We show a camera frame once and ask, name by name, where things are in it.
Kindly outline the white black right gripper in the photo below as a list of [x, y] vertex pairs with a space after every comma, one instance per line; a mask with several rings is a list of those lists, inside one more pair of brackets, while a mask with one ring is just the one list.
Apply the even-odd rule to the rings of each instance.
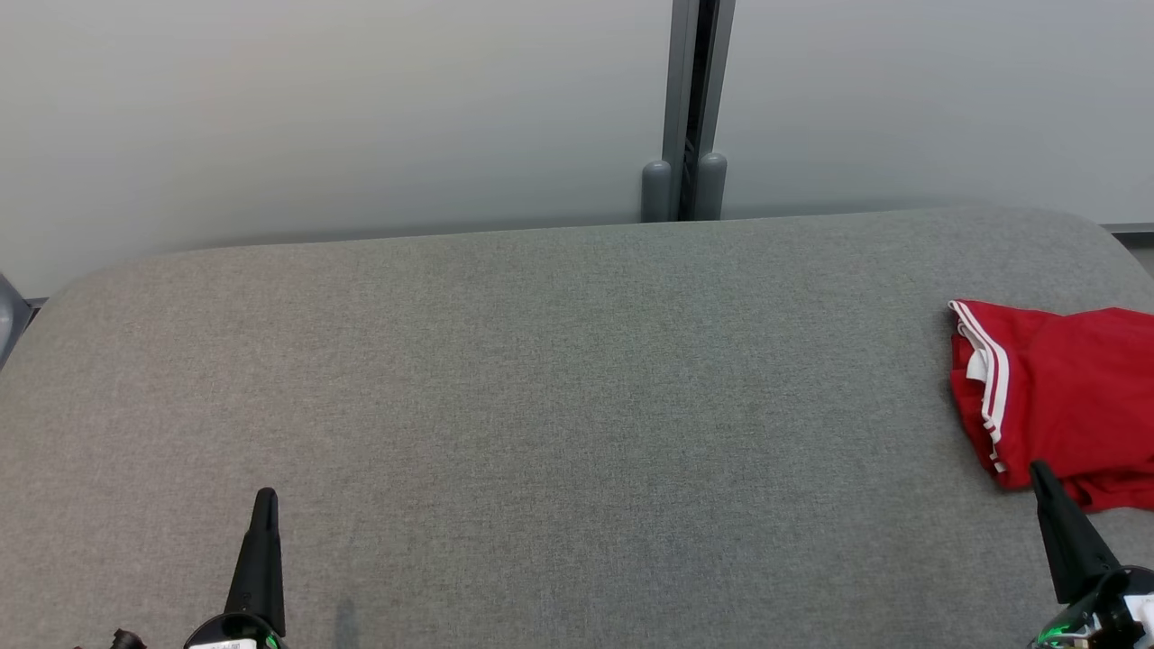
[[1067, 607], [1031, 648], [1151, 648], [1153, 572], [1122, 566], [1047, 462], [1031, 462], [1031, 485], [1056, 600]]

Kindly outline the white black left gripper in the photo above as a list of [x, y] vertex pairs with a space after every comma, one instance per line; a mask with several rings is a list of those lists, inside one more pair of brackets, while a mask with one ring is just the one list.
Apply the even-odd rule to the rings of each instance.
[[260, 488], [223, 616], [198, 625], [183, 648], [288, 648], [275, 488]]

